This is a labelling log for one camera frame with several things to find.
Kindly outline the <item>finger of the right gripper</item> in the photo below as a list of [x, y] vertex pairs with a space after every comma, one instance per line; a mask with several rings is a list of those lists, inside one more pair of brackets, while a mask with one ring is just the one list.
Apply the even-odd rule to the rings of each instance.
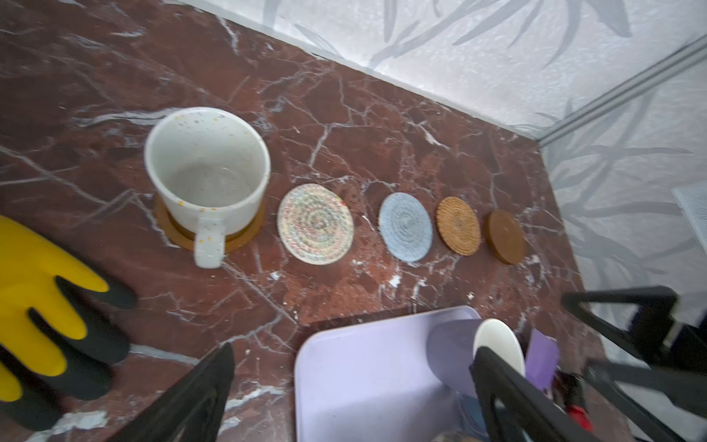
[[706, 417], [704, 374], [589, 359], [584, 379], [654, 441], [681, 441], [682, 437], [622, 390], [622, 384], [662, 393], [679, 409]]
[[649, 365], [666, 363], [672, 311], [679, 295], [669, 287], [565, 293], [563, 308], [600, 336]]

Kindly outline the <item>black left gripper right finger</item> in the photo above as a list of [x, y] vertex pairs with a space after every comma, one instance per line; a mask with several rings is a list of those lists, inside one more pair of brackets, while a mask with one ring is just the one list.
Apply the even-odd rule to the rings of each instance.
[[477, 351], [471, 377], [489, 440], [597, 440], [491, 348]]

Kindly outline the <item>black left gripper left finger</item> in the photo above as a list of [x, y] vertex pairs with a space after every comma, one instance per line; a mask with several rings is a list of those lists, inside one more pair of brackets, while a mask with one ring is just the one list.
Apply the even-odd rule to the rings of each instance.
[[215, 441], [234, 379], [230, 345], [207, 355], [111, 441]]

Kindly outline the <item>purple mug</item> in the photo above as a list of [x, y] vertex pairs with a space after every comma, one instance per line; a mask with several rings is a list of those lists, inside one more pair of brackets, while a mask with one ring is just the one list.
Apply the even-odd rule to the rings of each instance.
[[525, 357], [515, 333], [497, 319], [453, 320], [436, 325], [426, 343], [428, 364], [435, 376], [460, 394], [477, 398], [471, 366], [481, 347], [489, 347], [522, 377]]

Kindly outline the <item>grey woven round coaster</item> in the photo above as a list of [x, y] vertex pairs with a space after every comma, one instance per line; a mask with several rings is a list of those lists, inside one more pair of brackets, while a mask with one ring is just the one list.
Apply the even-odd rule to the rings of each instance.
[[406, 263], [425, 258], [433, 241], [431, 219], [408, 193], [392, 193], [379, 210], [379, 232], [388, 251]]

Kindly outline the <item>multicolour woven round coaster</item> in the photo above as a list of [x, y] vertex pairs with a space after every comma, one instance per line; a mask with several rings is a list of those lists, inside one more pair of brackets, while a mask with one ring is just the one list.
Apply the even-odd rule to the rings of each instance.
[[277, 228], [285, 248], [296, 259], [313, 265], [335, 263], [354, 240], [350, 209], [336, 193], [307, 183], [289, 191], [277, 213]]

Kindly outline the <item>white speckled mug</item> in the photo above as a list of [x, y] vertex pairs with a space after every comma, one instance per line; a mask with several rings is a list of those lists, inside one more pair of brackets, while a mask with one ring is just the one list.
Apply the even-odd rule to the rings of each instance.
[[150, 130], [144, 162], [172, 219], [193, 234], [195, 264], [220, 267], [228, 238], [263, 205], [272, 160], [261, 135], [225, 110], [185, 108]]

